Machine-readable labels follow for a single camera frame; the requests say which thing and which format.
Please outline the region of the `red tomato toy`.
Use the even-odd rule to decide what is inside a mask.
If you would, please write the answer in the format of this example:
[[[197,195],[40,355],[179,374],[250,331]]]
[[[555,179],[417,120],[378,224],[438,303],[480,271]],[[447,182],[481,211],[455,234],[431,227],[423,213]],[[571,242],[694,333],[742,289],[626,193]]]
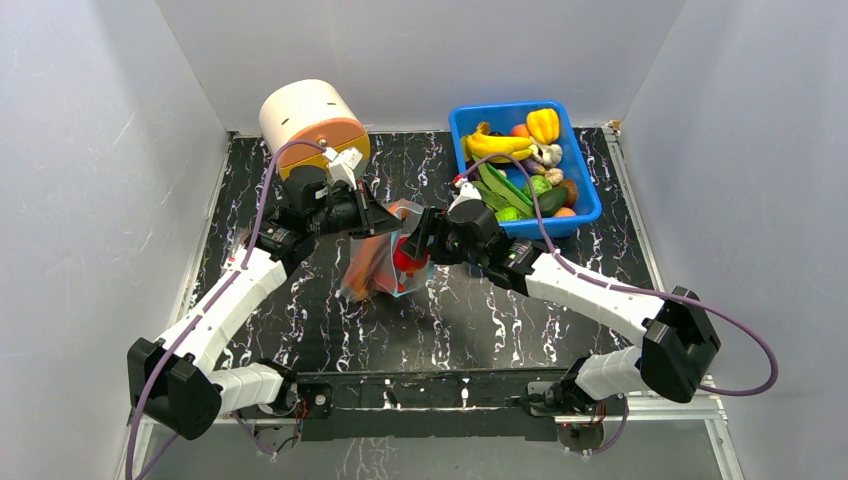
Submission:
[[[424,256],[422,259],[416,259],[406,253],[403,249],[403,245],[406,241],[407,238],[402,238],[398,242],[398,245],[392,255],[392,263],[397,272],[411,276],[416,272],[423,270],[427,266],[428,258],[427,256]]]

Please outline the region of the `clear zip top bag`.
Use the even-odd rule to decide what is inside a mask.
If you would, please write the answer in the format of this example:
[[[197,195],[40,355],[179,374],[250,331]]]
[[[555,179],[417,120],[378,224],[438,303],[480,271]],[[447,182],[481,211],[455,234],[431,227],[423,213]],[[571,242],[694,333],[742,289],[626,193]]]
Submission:
[[[418,226],[424,207],[402,199],[387,209],[401,220],[402,228],[352,241],[349,266],[338,291],[348,302],[359,303],[377,294],[406,296],[425,287],[433,275],[432,261],[402,260],[399,251]]]

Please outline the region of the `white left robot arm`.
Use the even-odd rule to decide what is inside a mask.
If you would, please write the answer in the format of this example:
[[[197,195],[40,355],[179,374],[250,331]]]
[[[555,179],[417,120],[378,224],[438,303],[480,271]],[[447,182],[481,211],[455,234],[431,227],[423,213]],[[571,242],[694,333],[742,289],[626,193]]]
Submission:
[[[127,353],[131,404],[186,440],[223,415],[260,406],[275,416],[297,407],[296,375],[263,359],[219,370],[216,362],[260,304],[312,255],[319,238],[379,237],[403,222],[361,180],[331,181],[317,167],[297,167],[283,183],[284,204],[262,206],[215,286],[186,316]]]

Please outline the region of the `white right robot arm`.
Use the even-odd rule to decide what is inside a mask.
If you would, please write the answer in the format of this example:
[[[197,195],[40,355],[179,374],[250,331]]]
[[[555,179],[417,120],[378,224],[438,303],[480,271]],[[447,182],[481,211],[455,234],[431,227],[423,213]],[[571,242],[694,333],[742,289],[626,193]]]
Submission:
[[[557,384],[529,394],[535,408],[587,414],[608,397],[636,391],[688,403],[720,348],[689,297],[661,299],[567,262],[540,241],[512,238],[479,200],[425,209],[393,258],[398,267],[423,261],[474,265],[502,289],[563,306],[629,341],[625,349],[578,359]]]

